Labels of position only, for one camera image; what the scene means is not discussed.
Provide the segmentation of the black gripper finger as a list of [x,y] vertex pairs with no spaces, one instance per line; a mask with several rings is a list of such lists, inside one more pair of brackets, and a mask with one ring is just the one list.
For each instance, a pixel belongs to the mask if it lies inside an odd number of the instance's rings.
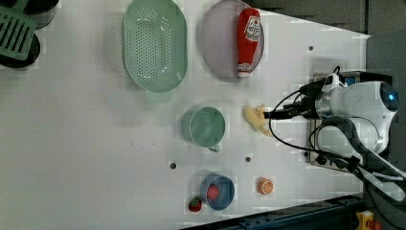
[[297,109],[273,110],[263,113],[264,118],[270,120],[287,120],[300,115],[301,113]]

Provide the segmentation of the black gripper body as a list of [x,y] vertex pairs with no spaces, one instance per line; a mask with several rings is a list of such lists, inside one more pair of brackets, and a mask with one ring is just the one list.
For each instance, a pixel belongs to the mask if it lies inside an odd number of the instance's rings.
[[300,102],[299,111],[306,119],[319,119],[316,111],[316,100],[322,94],[323,80],[316,80],[300,88],[300,94],[304,95]]

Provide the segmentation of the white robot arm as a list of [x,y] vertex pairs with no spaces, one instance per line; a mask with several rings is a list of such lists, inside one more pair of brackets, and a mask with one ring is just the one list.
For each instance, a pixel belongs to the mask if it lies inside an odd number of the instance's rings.
[[309,150],[346,169],[394,207],[405,208],[405,171],[381,156],[390,142],[390,127],[398,111],[397,92],[384,81],[348,85],[331,77],[302,86],[303,98],[276,105],[265,119],[302,116],[319,120]]

